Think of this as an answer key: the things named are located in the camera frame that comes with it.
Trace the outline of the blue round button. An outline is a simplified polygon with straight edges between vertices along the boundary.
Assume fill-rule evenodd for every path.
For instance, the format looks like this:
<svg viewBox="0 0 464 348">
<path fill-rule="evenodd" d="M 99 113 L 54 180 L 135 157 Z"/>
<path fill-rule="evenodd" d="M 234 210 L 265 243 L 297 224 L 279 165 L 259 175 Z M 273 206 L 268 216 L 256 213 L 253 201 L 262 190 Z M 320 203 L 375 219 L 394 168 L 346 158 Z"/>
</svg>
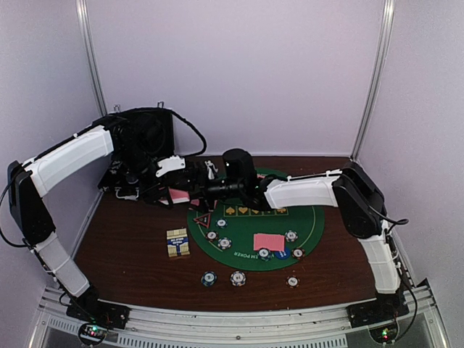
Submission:
<svg viewBox="0 0 464 348">
<path fill-rule="evenodd" d="M 278 260 L 287 260 L 291 256 L 291 252 L 287 249 L 283 251 L 274 252 L 275 257 Z"/>
</svg>

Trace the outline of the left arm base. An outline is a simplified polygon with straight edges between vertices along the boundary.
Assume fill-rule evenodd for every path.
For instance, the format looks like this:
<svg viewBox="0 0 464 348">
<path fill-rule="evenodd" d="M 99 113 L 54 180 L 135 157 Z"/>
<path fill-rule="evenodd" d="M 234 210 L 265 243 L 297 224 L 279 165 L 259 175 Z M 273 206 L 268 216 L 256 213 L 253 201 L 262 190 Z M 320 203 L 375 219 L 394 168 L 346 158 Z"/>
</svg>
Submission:
<svg viewBox="0 0 464 348">
<path fill-rule="evenodd" d="M 107 338 L 111 330 L 125 329 L 130 311 L 127 306 L 98 302 L 95 313 L 70 304 L 66 315 L 83 321 L 78 327 L 78 338 L 86 346 L 96 346 Z"/>
</svg>

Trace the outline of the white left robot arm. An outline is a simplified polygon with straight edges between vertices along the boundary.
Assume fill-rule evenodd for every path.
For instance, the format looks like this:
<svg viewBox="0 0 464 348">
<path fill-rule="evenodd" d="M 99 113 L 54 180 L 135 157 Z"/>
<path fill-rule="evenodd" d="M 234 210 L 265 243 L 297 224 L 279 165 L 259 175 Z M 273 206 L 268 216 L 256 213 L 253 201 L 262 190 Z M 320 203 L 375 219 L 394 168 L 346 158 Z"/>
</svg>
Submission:
<svg viewBox="0 0 464 348">
<path fill-rule="evenodd" d="M 157 203 L 165 188 L 156 172 L 173 153 L 173 113 L 161 107 L 130 109 L 94 121 L 90 126 L 39 155 L 8 167 L 10 214 L 29 248 L 73 298 L 89 322 L 104 316 L 104 305 L 90 294 L 92 286 L 57 235 L 44 202 L 56 187 L 90 164 L 115 157 L 138 184 L 139 198 Z"/>
</svg>

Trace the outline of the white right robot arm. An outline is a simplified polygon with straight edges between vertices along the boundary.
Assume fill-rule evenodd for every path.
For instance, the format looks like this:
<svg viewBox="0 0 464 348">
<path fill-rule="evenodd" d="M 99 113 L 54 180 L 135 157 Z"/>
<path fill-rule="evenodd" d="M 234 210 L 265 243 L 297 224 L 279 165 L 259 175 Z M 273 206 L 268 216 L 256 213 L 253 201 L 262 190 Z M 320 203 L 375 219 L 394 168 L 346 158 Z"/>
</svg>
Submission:
<svg viewBox="0 0 464 348">
<path fill-rule="evenodd" d="M 208 310 L 274 310 L 312 307 L 317 299 L 355 298 L 343 273 L 323 285 L 304 258 L 324 229 L 324 208 L 339 210 L 347 232 L 362 245 L 375 279 L 371 312 L 386 320 L 402 306 L 401 278 L 389 234 L 384 196 L 363 169 L 300 177 L 260 176 L 247 153 L 224 157 L 225 175 L 201 165 L 194 183 L 199 204 L 188 214 L 189 230 L 203 255 L 192 260 L 183 290 L 192 307 Z"/>
</svg>

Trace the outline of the blue white chip stack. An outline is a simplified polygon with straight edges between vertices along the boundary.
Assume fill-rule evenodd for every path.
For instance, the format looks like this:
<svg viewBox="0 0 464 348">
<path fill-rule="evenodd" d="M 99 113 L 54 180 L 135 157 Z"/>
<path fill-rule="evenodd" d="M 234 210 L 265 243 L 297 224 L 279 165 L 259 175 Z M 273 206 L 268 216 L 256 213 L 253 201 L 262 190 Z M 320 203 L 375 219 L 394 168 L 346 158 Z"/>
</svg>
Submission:
<svg viewBox="0 0 464 348">
<path fill-rule="evenodd" d="M 237 270 L 231 274 L 230 282 L 232 286 L 243 286 L 247 282 L 247 277 L 244 272 Z"/>
</svg>

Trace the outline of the red triangular dealer marker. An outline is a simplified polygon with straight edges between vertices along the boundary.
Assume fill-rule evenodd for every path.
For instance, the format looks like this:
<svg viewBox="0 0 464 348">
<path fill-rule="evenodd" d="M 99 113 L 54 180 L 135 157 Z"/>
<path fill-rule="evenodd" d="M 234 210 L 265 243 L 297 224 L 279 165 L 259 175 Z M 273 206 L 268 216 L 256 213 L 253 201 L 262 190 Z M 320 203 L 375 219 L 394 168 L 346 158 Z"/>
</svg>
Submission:
<svg viewBox="0 0 464 348">
<path fill-rule="evenodd" d="M 195 217 L 193 221 L 201 227 L 209 228 L 211 223 L 211 214 L 205 214 Z"/>
</svg>

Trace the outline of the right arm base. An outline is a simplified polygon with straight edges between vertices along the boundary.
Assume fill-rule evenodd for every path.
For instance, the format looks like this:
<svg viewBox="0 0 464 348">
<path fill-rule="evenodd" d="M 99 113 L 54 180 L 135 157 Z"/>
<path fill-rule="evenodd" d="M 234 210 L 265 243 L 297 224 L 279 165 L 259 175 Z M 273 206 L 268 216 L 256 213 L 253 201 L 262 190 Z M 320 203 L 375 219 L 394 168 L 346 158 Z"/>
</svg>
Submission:
<svg viewBox="0 0 464 348">
<path fill-rule="evenodd" d="M 373 300 L 351 304 L 347 314 L 352 328 L 368 327 L 368 333 L 377 344 L 393 344 L 399 336 L 399 317 L 407 315 L 406 304 L 392 304 Z"/>
</svg>

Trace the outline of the brown chip stack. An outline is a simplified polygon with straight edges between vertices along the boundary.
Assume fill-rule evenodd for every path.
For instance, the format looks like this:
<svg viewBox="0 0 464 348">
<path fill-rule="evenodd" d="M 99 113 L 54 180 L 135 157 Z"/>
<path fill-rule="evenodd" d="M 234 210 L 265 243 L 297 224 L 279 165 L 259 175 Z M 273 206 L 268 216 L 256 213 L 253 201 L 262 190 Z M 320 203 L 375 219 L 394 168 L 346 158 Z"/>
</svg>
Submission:
<svg viewBox="0 0 464 348">
<path fill-rule="evenodd" d="M 286 279 L 286 285 L 292 289 L 299 286 L 299 279 L 296 276 L 289 276 Z"/>
</svg>

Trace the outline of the pink playing card deck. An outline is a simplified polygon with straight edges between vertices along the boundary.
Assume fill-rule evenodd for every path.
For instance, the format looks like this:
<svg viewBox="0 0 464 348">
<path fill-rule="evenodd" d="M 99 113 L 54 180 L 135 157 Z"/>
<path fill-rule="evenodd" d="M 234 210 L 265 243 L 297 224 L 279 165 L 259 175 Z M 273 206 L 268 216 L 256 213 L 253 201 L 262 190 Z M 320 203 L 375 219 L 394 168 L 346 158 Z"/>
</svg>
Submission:
<svg viewBox="0 0 464 348">
<path fill-rule="evenodd" d="M 174 188 L 169 188 L 169 196 L 173 201 L 173 204 L 181 204 L 190 202 L 190 196 L 187 191 L 181 191 Z"/>
</svg>

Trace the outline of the dark blue chip stack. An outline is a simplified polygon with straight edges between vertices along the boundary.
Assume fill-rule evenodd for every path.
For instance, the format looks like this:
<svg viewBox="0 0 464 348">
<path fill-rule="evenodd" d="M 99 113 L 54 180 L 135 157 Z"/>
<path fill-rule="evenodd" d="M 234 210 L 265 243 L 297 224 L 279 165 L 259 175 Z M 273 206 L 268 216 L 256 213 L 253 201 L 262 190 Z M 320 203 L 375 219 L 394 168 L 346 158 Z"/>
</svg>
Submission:
<svg viewBox="0 0 464 348">
<path fill-rule="evenodd" d="M 201 283 L 203 286 L 209 287 L 216 283 L 218 277 L 216 273 L 212 271 L 205 272 L 201 277 Z"/>
</svg>

